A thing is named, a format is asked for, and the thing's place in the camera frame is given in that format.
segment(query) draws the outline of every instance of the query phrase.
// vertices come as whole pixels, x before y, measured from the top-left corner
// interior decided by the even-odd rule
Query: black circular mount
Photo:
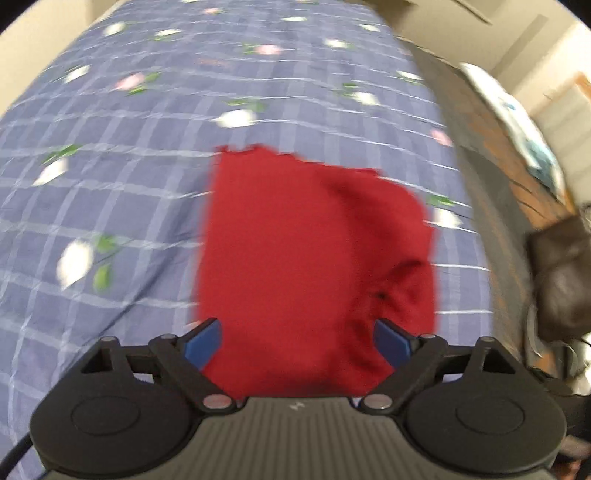
[[[449,467],[511,475],[551,462],[566,424],[542,391],[513,375],[482,373],[419,393],[408,407],[407,429]]]
[[[189,407],[175,392],[106,372],[57,384],[33,414],[30,432],[46,468],[120,478],[169,458],[190,426]]]

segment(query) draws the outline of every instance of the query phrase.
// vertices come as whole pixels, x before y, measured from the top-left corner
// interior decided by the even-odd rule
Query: brown leather bag
[[[546,342],[591,332],[590,209],[586,205],[528,238],[538,336]]]

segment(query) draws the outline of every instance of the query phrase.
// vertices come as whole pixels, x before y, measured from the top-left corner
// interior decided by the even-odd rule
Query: red towel
[[[391,372],[387,317],[434,329],[432,229],[378,177],[279,155],[219,154],[199,269],[199,319],[222,322],[204,373],[235,398],[364,395]]]

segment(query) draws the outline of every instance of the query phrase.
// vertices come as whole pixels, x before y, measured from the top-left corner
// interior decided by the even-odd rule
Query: wall
[[[0,116],[115,0],[38,0],[0,35]]]
[[[577,22],[512,92],[530,113],[536,113],[579,72],[591,79],[591,30]]]
[[[466,0],[368,0],[396,33],[457,64],[476,64],[511,91],[576,19],[556,0],[504,0],[484,21]],[[404,9],[400,19],[400,5]]]

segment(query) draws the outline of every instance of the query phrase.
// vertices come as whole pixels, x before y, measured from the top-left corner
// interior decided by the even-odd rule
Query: blue plaid bedspread
[[[452,199],[462,225],[438,228],[433,254],[439,333],[490,333],[486,259],[444,131],[410,53],[360,5],[130,0],[93,26],[0,122],[0,456],[97,336],[184,331],[221,145],[380,168]],[[69,169],[33,185],[60,151]],[[62,290],[66,246],[101,235],[122,245],[108,288],[93,266]],[[30,453],[12,477],[40,469]]]

